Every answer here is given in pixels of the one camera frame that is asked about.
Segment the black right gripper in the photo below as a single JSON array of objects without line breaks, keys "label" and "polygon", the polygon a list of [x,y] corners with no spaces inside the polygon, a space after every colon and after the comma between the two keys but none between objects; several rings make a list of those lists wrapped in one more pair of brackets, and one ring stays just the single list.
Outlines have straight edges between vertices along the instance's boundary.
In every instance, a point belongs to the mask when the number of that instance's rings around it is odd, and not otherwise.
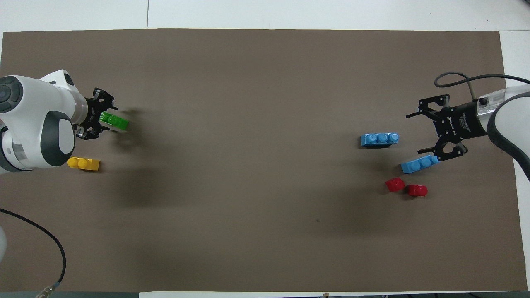
[{"label": "black right gripper", "polygon": [[[417,110],[405,116],[406,118],[412,118],[424,115],[432,121],[438,121],[438,135],[447,138],[448,141],[439,139],[433,147],[418,150],[418,154],[432,153],[439,162],[465,155],[469,150],[460,141],[482,137],[487,134],[477,116],[477,102],[447,107],[449,99],[449,94],[420,99]],[[443,109],[435,110],[430,108],[429,105],[432,103]],[[459,143],[454,143],[450,151],[445,151],[445,147],[449,142]]]}]

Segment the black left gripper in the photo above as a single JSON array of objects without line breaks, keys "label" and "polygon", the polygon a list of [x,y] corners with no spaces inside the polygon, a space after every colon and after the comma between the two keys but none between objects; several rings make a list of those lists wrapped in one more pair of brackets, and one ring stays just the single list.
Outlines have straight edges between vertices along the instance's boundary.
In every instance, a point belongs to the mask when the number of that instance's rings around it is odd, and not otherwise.
[{"label": "black left gripper", "polygon": [[100,116],[102,112],[108,109],[118,110],[118,107],[114,106],[114,97],[98,87],[93,90],[93,98],[85,98],[85,100],[88,107],[87,116],[84,126],[76,130],[76,137],[88,141],[99,138],[103,131],[110,131],[109,127],[100,124]]}]

